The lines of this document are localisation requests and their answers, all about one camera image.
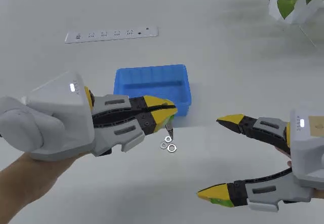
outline gray gripper housing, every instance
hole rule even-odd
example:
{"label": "gray gripper housing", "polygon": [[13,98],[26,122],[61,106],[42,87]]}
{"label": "gray gripper housing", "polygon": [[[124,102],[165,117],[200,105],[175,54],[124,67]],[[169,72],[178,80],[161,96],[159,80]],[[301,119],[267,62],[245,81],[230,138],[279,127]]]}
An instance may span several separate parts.
{"label": "gray gripper housing", "polygon": [[[92,115],[120,108],[131,108],[128,96],[106,95],[95,97]],[[144,137],[145,134],[136,119],[107,128],[95,128],[95,147],[92,154],[100,156],[117,144],[121,145],[123,152],[127,152],[142,142]]]}
{"label": "gray gripper housing", "polygon": [[312,188],[305,188],[295,182],[291,171],[288,174],[269,181],[246,183],[248,205],[253,210],[279,210],[278,202],[310,202]]}

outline robotic claw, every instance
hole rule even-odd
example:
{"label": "robotic claw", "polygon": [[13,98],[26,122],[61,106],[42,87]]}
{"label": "robotic claw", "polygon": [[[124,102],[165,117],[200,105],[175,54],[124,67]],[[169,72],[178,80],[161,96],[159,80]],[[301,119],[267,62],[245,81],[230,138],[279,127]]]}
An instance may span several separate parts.
{"label": "robotic claw", "polygon": [[153,96],[94,96],[77,73],[67,72],[22,101],[0,98],[0,136],[37,160],[58,161],[85,152],[127,152],[166,127],[173,138],[175,105]]}

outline finger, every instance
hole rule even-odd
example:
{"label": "finger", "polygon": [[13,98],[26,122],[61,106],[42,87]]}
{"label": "finger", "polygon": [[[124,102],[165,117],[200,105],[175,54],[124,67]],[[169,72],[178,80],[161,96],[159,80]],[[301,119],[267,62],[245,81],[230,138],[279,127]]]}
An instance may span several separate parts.
{"label": "finger", "polygon": [[314,198],[324,199],[324,191],[314,190]]}
{"label": "finger", "polygon": [[277,151],[279,151],[279,152],[283,153],[284,155],[286,155],[287,157],[289,157],[289,158],[290,158],[290,155],[289,155],[289,154],[287,154],[287,152],[284,152],[283,150],[281,150],[281,149],[279,149],[279,148],[277,148],[277,147],[275,147],[275,148],[276,148],[276,150],[277,150]]}

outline power strip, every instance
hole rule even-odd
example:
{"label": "power strip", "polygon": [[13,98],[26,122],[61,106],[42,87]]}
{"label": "power strip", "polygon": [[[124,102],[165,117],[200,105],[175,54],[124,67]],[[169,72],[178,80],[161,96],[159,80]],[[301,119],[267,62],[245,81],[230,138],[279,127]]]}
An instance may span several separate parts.
{"label": "power strip", "polygon": [[98,41],[110,41],[132,38],[151,38],[158,36],[156,26],[147,26],[128,30],[99,30],[87,32],[69,32],[66,35],[65,43],[86,43]]}

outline human hand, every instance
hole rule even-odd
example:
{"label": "human hand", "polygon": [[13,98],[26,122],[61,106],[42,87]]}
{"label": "human hand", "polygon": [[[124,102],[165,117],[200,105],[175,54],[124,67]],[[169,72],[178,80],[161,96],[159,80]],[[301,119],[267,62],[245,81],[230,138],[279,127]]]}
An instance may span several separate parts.
{"label": "human hand", "polygon": [[[287,154],[286,152],[280,150],[280,149],[277,148],[277,147],[276,147],[276,149],[277,149],[279,152],[283,153],[284,155],[286,155],[287,157],[290,158],[290,155]],[[289,167],[292,167],[292,161],[287,161],[287,165],[288,165]],[[321,191],[321,190],[314,190],[314,196],[313,196],[313,198],[317,198],[317,199],[324,199],[324,191]]]}
{"label": "human hand", "polygon": [[32,159],[27,153],[0,172],[0,224],[10,219],[29,203],[44,196],[78,158],[57,162]]}

